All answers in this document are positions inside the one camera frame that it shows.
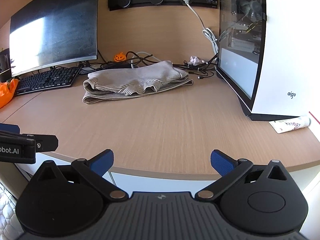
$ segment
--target black keyboard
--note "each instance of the black keyboard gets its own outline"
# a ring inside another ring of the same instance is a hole
[[[15,95],[29,94],[44,90],[70,87],[79,73],[79,67],[54,68],[22,78]]]

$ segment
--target orange pumpkin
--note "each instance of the orange pumpkin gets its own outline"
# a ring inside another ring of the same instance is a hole
[[[126,57],[125,54],[123,54],[123,52],[120,52],[119,54],[115,55],[115,57],[113,58],[113,60],[114,60],[115,62],[124,61],[124,60],[126,60],[126,59],[127,59],[127,57]]]

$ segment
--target orange pumpkin decoration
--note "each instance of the orange pumpkin decoration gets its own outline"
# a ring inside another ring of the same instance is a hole
[[[113,60],[114,60],[115,62],[124,61],[124,60],[126,60],[126,59],[127,59],[127,57],[126,57],[125,54],[123,54],[123,52],[120,52],[119,54],[115,55],[115,57],[113,58]]]

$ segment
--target white cream tube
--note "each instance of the white cream tube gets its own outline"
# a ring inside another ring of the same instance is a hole
[[[277,133],[283,133],[309,126],[310,119],[307,116],[300,116],[292,119],[271,121],[269,123]]]

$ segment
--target jack-o'-lantern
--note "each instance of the jack-o'-lantern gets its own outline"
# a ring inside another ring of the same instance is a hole
[[[119,54],[115,55],[115,57],[113,58],[113,60],[114,60],[115,62],[124,61],[124,60],[126,60],[126,59],[127,59],[127,57],[126,57],[125,54],[123,54],[123,52],[120,52]]]

